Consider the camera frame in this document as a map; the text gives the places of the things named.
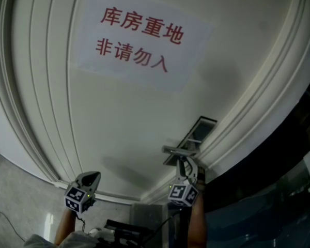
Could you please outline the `black chest-mounted rig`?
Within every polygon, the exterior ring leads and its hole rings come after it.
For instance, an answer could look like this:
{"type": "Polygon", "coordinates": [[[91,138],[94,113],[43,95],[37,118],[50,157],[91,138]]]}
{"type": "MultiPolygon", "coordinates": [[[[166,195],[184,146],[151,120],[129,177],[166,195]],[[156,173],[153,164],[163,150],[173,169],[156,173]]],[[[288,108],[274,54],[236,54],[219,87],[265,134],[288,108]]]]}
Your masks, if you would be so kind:
{"type": "Polygon", "coordinates": [[[99,248],[144,248],[147,237],[154,231],[146,227],[140,227],[113,220],[107,220],[104,228],[113,231],[113,240],[106,240],[99,237],[99,248]]]}

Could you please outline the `person's left forearm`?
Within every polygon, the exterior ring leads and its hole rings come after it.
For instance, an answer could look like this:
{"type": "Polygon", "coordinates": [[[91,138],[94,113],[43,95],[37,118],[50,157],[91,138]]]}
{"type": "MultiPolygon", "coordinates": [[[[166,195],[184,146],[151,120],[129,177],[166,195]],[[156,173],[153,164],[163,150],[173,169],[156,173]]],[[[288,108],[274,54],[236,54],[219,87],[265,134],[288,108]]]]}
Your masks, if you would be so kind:
{"type": "Polygon", "coordinates": [[[61,217],[56,232],[54,244],[59,246],[72,232],[75,231],[76,214],[71,209],[66,209],[61,217]]]}

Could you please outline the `white paper sign red lettering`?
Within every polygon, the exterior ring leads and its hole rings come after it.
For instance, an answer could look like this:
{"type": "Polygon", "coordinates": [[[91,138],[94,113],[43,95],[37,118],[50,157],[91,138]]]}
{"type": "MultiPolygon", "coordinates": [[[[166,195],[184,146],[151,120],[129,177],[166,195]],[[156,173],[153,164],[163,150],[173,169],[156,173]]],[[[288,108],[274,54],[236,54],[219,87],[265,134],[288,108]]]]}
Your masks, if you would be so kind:
{"type": "Polygon", "coordinates": [[[184,87],[213,30],[154,0],[80,0],[79,13],[76,68],[168,91],[184,87]]]}

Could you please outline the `person's right forearm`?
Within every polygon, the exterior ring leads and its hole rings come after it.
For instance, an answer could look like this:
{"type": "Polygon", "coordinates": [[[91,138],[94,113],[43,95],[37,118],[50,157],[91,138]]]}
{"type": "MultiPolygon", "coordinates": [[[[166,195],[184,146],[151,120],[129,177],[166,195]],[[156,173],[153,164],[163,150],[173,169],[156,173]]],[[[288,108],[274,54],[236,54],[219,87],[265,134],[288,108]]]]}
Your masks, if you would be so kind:
{"type": "Polygon", "coordinates": [[[188,248],[206,248],[207,229],[203,194],[199,193],[191,209],[188,228],[188,248]]]}

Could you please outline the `grey marble plinth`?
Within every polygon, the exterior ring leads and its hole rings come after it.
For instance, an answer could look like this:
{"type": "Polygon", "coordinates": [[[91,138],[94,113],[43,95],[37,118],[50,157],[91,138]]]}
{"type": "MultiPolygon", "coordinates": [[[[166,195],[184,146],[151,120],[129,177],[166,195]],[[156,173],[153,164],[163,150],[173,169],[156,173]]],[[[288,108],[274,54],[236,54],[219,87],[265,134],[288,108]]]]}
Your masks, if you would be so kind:
{"type": "MultiPolygon", "coordinates": [[[[168,218],[168,208],[166,205],[145,205],[133,204],[130,207],[130,220],[129,223],[135,226],[146,227],[155,231],[160,225],[168,218]]],[[[146,248],[162,248],[163,246],[163,230],[167,226],[163,226],[156,235],[149,240],[146,248]]]]}

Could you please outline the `white door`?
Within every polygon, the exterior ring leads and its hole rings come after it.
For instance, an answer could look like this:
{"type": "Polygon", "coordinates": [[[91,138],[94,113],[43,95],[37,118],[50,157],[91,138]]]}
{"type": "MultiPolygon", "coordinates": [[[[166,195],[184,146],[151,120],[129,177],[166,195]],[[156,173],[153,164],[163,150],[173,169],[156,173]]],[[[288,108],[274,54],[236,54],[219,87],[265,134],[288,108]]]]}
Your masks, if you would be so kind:
{"type": "Polygon", "coordinates": [[[200,146],[222,162],[268,111],[271,81],[303,0],[154,0],[209,22],[205,55],[177,91],[73,64],[80,0],[14,0],[12,57],[22,108],[62,181],[100,171],[101,194],[146,200],[174,176],[177,146],[200,116],[216,126],[200,146]]]}

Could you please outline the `person's grey clothing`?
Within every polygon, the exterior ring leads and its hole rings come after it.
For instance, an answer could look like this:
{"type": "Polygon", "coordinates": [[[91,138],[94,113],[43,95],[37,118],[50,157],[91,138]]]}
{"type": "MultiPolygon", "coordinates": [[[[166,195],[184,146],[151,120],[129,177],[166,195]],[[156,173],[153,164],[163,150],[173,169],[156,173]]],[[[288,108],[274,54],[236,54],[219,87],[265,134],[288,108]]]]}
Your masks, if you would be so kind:
{"type": "Polygon", "coordinates": [[[23,248],[97,248],[99,241],[82,231],[71,233],[60,245],[47,241],[43,237],[33,234],[27,239],[23,248]]]}

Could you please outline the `black door lock plate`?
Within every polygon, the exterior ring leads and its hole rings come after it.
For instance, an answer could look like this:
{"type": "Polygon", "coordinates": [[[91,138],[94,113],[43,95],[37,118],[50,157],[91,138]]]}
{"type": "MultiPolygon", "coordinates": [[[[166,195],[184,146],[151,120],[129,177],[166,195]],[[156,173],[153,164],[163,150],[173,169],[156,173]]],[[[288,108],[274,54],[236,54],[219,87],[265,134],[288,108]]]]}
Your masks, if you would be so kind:
{"type": "MultiPolygon", "coordinates": [[[[197,122],[193,125],[187,135],[182,139],[182,141],[177,146],[170,146],[176,148],[183,148],[187,150],[198,150],[205,139],[210,135],[217,121],[200,116],[197,122]]],[[[164,161],[164,165],[175,166],[176,161],[183,156],[170,155],[164,161]]]]}

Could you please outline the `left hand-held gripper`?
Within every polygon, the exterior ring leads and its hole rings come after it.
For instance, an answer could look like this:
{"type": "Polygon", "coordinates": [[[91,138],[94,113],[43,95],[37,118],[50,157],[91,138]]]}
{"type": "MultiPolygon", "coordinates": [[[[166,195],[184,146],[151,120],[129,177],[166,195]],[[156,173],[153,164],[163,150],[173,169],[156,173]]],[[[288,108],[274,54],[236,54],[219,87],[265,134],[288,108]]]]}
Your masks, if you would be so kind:
{"type": "Polygon", "coordinates": [[[87,211],[95,203],[95,191],[101,180],[100,172],[85,172],[77,176],[76,182],[67,187],[65,206],[76,213],[87,211]]]}

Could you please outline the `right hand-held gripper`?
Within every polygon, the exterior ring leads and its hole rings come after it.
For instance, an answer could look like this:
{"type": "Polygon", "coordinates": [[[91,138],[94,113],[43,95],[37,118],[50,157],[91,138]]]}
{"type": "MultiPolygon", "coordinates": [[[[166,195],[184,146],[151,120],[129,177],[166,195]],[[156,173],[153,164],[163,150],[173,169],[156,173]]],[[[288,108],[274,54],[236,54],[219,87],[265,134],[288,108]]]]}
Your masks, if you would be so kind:
{"type": "Polygon", "coordinates": [[[193,206],[198,196],[197,164],[193,159],[187,159],[190,167],[188,179],[185,179],[185,166],[182,158],[177,160],[176,178],[170,186],[168,200],[176,206],[193,206]]]}

